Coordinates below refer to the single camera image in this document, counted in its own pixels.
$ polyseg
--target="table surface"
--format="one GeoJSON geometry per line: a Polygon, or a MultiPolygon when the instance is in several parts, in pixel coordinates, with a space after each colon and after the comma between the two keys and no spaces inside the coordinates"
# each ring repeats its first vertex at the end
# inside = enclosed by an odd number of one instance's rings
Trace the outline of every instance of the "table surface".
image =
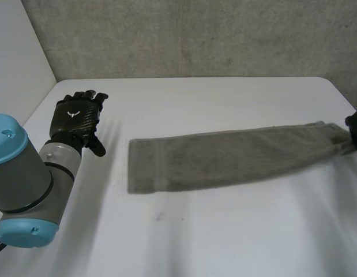
{"type": "Polygon", "coordinates": [[[67,80],[25,124],[39,150],[66,94],[109,94],[60,230],[44,248],[7,247],[0,276],[357,276],[357,153],[227,188],[127,194],[130,139],[342,123],[353,107],[327,80],[67,80]]]}

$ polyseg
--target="robotic hand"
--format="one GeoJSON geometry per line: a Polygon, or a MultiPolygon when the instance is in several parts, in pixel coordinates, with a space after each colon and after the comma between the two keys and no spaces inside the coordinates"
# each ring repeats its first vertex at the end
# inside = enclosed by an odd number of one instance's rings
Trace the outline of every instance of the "robotic hand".
{"type": "Polygon", "coordinates": [[[88,147],[96,156],[105,155],[105,148],[95,132],[108,95],[95,94],[95,91],[76,92],[73,97],[67,95],[57,103],[50,126],[51,140],[47,143],[66,143],[80,154],[82,147],[88,147]]]}
{"type": "Polygon", "coordinates": [[[39,153],[18,122],[0,114],[1,249],[48,245],[59,229],[82,148],[105,155],[95,131],[108,95],[95,94],[76,92],[57,103],[50,140],[39,153]]]}

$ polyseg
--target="gray towel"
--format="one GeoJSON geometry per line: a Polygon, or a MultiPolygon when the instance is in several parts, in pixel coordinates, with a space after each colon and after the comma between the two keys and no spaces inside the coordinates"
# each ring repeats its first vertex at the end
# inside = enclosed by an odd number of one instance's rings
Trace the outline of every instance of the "gray towel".
{"type": "Polygon", "coordinates": [[[242,184],[353,151],[347,131],[323,122],[135,139],[129,145],[128,192],[242,184]]]}

